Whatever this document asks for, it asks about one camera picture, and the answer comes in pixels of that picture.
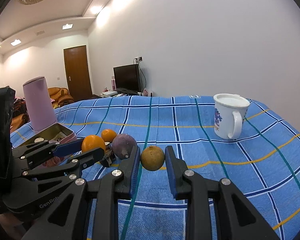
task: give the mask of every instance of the pink bottle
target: pink bottle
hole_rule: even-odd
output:
[[[113,91],[116,91],[117,88],[115,87],[115,79],[114,79],[114,76],[111,77],[111,84],[112,84],[112,90],[113,90]]]
[[[57,121],[45,77],[36,77],[24,83],[23,93],[34,131],[41,131]]]

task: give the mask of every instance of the television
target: television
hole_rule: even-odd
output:
[[[113,72],[117,90],[142,92],[138,64],[114,67]]]

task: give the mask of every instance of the brown armchair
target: brown armchair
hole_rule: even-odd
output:
[[[48,88],[49,96],[54,100],[52,106],[64,106],[74,102],[74,99],[69,95],[69,90],[66,88]]]
[[[11,125],[10,125],[10,133],[12,133],[15,130],[19,129],[26,122],[28,122],[27,114],[20,114],[17,117],[12,118]]]

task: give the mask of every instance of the orange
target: orange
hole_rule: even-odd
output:
[[[85,153],[99,147],[102,148],[104,151],[106,151],[105,141],[101,137],[92,134],[92,135],[88,135],[83,140],[81,145],[81,150],[83,153]]]
[[[101,132],[101,138],[105,142],[112,142],[116,136],[117,136],[117,133],[111,129],[105,129]]]

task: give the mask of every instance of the yellow stripe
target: yellow stripe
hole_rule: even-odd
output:
[[[286,146],[287,144],[291,143],[295,138],[299,137],[300,136],[300,133],[293,136],[289,141],[287,141],[286,143],[278,146],[278,149],[281,149],[282,147]],[[251,164],[251,163],[257,163],[257,162],[261,162],[263,160],[265,160],[266,158],[270,157],[271,155],[273,155],[277,150],[274,149],[273,151],[271,151],[270,153],[268,153],[267,155],[259,158],[259,159],[256,159],[256,160],[253,160],[253,161],[248,161],[248,162],[240,162],[240,163],[232,163],[232,162],[223,162],[224,164],[228,164],[228,165],[245,165],[245,164]],[[188,169],[198,169],[198,168],[202,168],[202,167],[205,167],[209,164],[220,164],[219,161],[207,161],[203,164],[197,164],[197,165],[188,165]],[[166,167],[161,167],[160,170],[166,170]]]
[[[266,109],[266,110],[264,110],[264,111],[261,111],[260,113],[255,114],[255,115],[253,115],[253,116],[250,116],[250,117],[248,117],[247,119],[250,120],[250,119],[252,119],[252,118],[254,118],[254,117],[256,117],[256,116],[258,116],[258,115],[260,115],[260,114],[263,114],[263,113],[265,113],[265,112],[267,112],[267,111],[269,111],[269,110],[270,110],[270,109]]]
[[[293,218],[299,212],[300,212],[300,208],[298,208],[296,212],[294,212],[292,215],[288,216],[285,220],[281,221],[279,224],[274,226],[272,229],[276,230],[277,228],[279,228],[279,226],[281,226],[281,225],[285,224],[286,222],[288,222],[291,218]]]
[[[248,117],[247,119],[250,120],[260,114],[263,114],[264,112],[269,111],[270,109],[261,111],[258,114],[255,114],[253,116]],[[86,124],[98,124],[101,123],[99,121],[95,121],[95,122],[84,122],[84,123],[73,123],[72,125],[86,125]],[[148,127],[147,125],[141,125],[141,124],[128,124],[128,123],[115,123],[115,122],[103,122],[105,124],[113,124],[113,125],[124,125],[124,126],[133,126],[133,127]],[[201,126],[158,126],[158,125],[151,125],[150,127],[154,127],[154,128],[201,128]],[[207,125],[204,126],[203,128],[213,128],[213,125]]]
[[[19,132],[16,132],[18,135],[20,135],[20,137],[23,139],[23,140],[26,140],[26,138],[25,137],[23,137],[22,135],[21,135],[21,133],[19,133]]]

